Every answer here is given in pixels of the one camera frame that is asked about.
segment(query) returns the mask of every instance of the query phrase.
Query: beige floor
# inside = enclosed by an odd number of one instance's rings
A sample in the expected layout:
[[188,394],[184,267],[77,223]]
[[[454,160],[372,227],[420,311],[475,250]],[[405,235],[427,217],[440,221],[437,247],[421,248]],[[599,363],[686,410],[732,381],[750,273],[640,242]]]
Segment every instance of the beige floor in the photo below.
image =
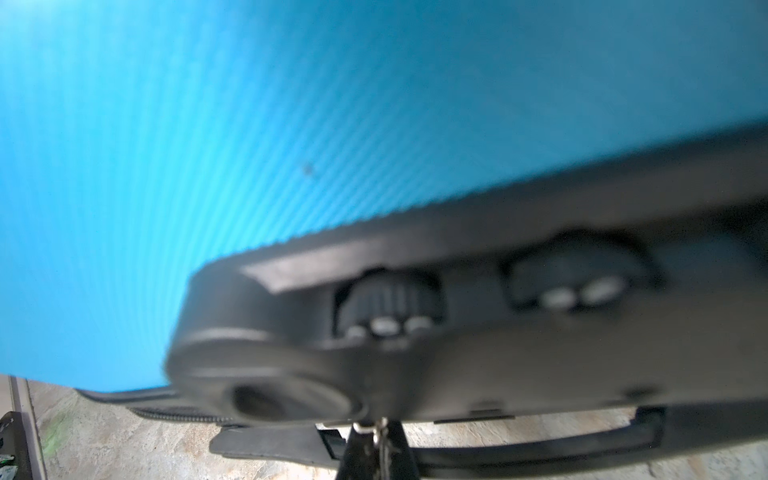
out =
[[[73,390],[30,382],[48,478],[51,480],[255,480],[334,478],[335,472],[281,462],[228,460],[208,453],[212,425],[175,425],[139,419],[98,405]],[[538,415],[470,425],[407,425],[414,445],[494,445],[609,429],[627,421],[611,410]],[[568,480],[721,480],[768,478],[768,442],[736,449],[570,475]]]

